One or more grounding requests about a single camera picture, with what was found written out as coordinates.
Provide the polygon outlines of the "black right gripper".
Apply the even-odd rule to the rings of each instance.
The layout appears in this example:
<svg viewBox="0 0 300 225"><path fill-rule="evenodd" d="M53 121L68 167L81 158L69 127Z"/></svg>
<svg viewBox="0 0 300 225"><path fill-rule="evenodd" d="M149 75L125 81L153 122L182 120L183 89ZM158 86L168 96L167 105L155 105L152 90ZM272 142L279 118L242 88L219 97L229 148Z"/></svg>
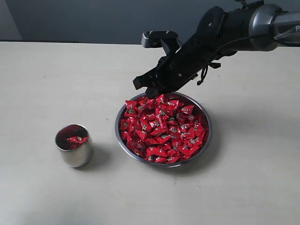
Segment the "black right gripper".
<svg viewBox="0 0 300 225"><path fill-rule="evenodd" d="M147 98L177 91L209 64L207 60L219 58L218 54L212 56L214 51L212 47L201 45L195 37L191 37L175 54L158 63L154 72L137 76L133 85L136 90L146 87Z"/></svg>

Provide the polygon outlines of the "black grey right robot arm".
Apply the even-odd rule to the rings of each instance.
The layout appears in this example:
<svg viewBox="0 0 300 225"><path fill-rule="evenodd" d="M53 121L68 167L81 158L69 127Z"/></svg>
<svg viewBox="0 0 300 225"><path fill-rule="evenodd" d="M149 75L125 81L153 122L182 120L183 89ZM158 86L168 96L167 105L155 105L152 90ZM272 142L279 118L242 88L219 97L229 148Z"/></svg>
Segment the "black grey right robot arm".
<svg viewBox="0 0 300 225"><path fill-rule="evenodd" d="M218 6L208 10L185 43L173 31L144 32L142 46L163 48L165 56L153 69L137 76L134 87L146 88L146 96L154 98L178 91L193 79L201 85L209 68L219 68L222 57L238 51L269 52L281 45L299 47L299 11L285 11L262 0L241 4L231 12Z"/></svg>

